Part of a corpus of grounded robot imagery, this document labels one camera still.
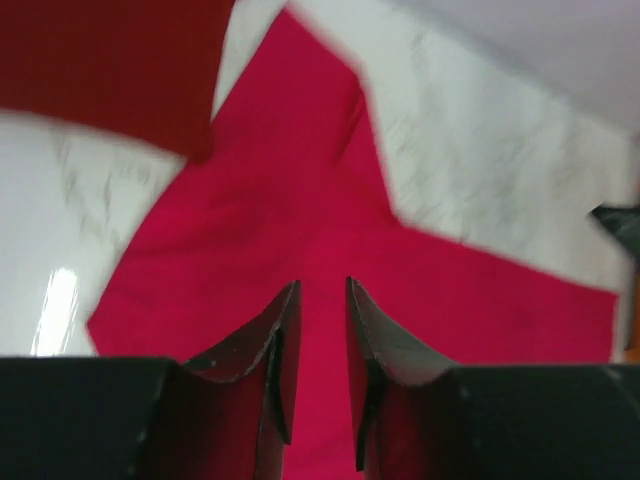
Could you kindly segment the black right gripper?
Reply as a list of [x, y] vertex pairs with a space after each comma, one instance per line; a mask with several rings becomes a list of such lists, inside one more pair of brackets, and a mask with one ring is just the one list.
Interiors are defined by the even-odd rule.
[[601, 204], [590, 215], [633, 258], [639, 257], [640, 214], [639, 207], [622, 207]]

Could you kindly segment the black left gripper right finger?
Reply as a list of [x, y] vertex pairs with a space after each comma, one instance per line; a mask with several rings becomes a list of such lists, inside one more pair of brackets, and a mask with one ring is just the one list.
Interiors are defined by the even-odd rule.
[[355, 466], [368, 479], [635, 479], [639, 369], [464, 366], [346, 281]]

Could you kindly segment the magenta t-shirt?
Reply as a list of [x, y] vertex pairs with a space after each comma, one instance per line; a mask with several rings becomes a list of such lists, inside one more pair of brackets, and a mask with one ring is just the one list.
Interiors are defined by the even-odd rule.
[[615, 298], [405, 226], [355, 73], [289, 9], [121, 257], [88, 330], [105, 356], [186, 361], [301, 284], [288, 479], [356, 477], [348, 277], [462, 363], [605, 363]]

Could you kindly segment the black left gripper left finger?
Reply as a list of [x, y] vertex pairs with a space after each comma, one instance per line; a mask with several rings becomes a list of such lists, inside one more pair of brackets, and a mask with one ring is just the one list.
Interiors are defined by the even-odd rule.
[[301, 285], [185, 363], [1, 361], [5, 479], [278, 479], [292, 441]]

